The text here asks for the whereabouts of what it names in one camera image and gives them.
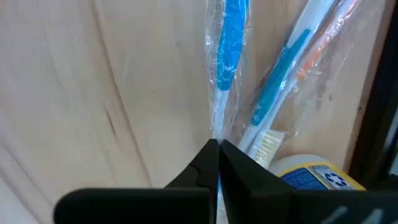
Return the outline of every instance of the plastic bag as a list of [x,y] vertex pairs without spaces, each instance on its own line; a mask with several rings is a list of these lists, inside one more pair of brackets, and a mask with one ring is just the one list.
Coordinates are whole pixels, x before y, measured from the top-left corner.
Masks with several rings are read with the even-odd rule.
[[239,109],[251,38],[250,0],[206,1],[206,67],[213,137],[224,139]]
[[[378,4],[371,0],[309,0],[272,73],[240,108],[228,139],[267,168],[276,150],[300,134],[316,113],[308,102],[319,100],[317,90],[339,74],[360,31],[366,28],[359,24],[364,24]],[[275,120],[285,125],[276,126]]]

